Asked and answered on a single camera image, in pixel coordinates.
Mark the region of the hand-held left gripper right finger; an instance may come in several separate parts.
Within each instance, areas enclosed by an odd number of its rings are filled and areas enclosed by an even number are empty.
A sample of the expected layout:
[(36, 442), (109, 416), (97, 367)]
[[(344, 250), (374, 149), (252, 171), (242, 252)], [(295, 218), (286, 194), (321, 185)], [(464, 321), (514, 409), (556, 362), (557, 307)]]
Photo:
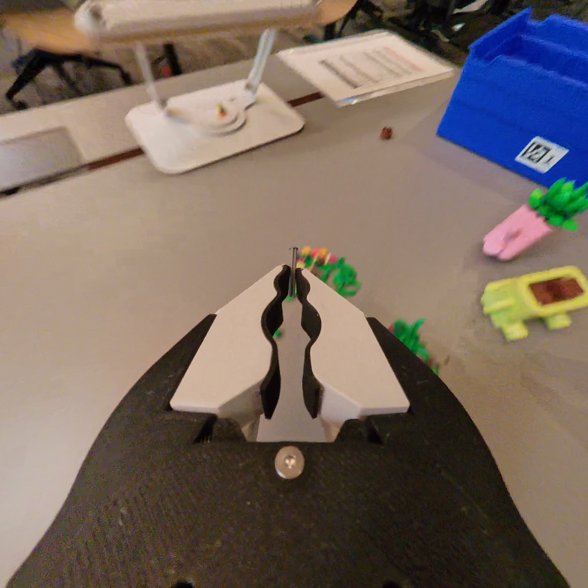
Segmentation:
[(404, 414), (409, 400), (362, 311), (309, 270), (296, 270), (302, 305), (305, 407), (327, 442), (350, 420)]

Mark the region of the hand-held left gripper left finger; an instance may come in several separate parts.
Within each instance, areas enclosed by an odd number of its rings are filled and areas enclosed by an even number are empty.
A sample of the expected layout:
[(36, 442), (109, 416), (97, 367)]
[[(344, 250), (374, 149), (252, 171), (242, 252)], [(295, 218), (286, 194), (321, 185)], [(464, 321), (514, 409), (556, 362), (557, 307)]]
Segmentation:
[(290, 267), (277, 266), (222, 306), (170, 400), (178, 413), (231, 419), (256, 440), (280, 393), (275, 331), (283, 321)]

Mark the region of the green toy brick vine plant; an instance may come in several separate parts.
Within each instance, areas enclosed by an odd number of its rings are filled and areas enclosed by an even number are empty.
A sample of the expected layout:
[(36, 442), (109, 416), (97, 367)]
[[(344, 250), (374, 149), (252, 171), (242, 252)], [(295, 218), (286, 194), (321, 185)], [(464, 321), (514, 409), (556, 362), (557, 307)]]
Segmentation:
[(404, 320), (396, 320), (388, 327), (388, 331), (401, 341), (416, 357), (418, 357), (435, 374), (439, 374), (439, 363), (432, 355), (426, 343), (421, 339), (421, 327), (424, 319), (420, 318), (413, 323)]

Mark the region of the pile of small toy bricks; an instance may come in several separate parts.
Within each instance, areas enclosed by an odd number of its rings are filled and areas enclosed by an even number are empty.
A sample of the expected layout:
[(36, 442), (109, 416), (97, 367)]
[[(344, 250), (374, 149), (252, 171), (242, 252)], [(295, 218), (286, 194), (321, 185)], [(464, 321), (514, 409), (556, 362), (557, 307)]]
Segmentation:
[[(277, 275), (272, 279), (274, 288), (270, 296), (270, 302), (262, 313), (262, 323), (267, 328), (268, 334), (274, 339), (281, 336), (283, 322), (282, 303), (284, 300), (292, 301), (298, 295), (297, 287), (293, 287), (293, 294), (289, 295), (290, 270), (281, 266)], [(343, 298), (351, 298), (357, 294), (361, 283), (357, 278), (357, 270), (342, 256), (336, 256), (327, 247), (304, 246), (296, 250), (295, 269), (306, 269), (320, 281), (331, 287)]]

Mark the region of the lime green toy brick pot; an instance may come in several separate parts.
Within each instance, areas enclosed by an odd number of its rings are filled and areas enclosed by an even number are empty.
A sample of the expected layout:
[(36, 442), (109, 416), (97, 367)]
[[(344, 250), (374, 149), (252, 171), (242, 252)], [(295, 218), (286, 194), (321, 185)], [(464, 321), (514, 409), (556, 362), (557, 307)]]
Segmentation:
[(564, 266), (490, 282), (481, 306), (508, 342), (526, 338), (530, 320), (560, 330), (571, 325), (570, 313), (587, 308), (587, 277), (575, 266)]

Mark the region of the pink toy brick plant pot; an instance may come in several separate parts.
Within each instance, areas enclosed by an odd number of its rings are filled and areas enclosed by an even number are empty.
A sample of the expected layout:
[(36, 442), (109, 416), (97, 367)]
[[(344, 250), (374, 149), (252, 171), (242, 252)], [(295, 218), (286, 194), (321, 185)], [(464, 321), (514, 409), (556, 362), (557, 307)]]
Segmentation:
[(587, 211), (587, 184), (561, 178), (549, 188), (533, 190), (525, 204), (489, 231), (482, 253), (511, 261), (554, 232), (575, 232), (577, 218)]

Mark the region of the white document stand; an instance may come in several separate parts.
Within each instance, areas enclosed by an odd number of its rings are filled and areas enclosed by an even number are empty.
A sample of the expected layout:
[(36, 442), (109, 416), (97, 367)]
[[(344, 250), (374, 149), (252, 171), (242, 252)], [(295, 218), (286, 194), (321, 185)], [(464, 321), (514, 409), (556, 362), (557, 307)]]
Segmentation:
[[(175, 175), (251, 151), (300, 132), (305, 121), (262, 84), (276, 33), (283, 28), (333, 24), (354, 1), (85, 1), (77, 29), (92, 40), (135, 42), (149, 102), (125, 122), (159, 172)], [(148, 40), (262, 29), (246, 79), (165, 99), (146, 55)]]

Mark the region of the laminated paper sheet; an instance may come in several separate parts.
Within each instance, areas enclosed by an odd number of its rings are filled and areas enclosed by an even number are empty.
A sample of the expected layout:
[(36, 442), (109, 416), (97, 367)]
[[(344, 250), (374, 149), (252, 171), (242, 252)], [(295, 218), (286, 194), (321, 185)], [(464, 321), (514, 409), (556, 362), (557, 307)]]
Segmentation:
[(277, 56), (338, 107), (440, 82), (458, 72), (390, 31), (285, 49)]

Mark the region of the blue plastic bin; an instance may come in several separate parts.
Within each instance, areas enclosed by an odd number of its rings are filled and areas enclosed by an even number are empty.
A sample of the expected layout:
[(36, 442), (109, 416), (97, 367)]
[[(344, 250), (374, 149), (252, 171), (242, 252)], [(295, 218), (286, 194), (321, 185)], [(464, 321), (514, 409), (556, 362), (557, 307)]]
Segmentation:
[(437, 135), (539, 185), (583, 185), (587, 24), (531, 14), (471, 44)]

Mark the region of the black office chair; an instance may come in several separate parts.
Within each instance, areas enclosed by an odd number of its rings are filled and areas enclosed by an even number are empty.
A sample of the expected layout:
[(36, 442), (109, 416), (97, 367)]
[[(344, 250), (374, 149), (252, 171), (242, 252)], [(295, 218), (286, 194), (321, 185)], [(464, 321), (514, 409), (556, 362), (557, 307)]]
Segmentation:
[(120, 77), (123, 86), (130, 87), (133, 84), (132, 77), (121, 65), (96, 55), (83, 53), (60, 54), (46, 49), (33, 48), (27, 53), (19, 55), (11, 62), (17, 77), (4, 93), (8, 104), (16, 111), (26, 110), (29, 105), (26, 101), (17, 99), (17, 95), (25, 88), (36, 84), (39, 76), (46, 70), (53, 71), (61, 86), (69, 93), (69, 98), (83, 97), (84, 92), (80, 84), (68, 73), (67, 64), (80, 66), (85, 72), (110, 70)]

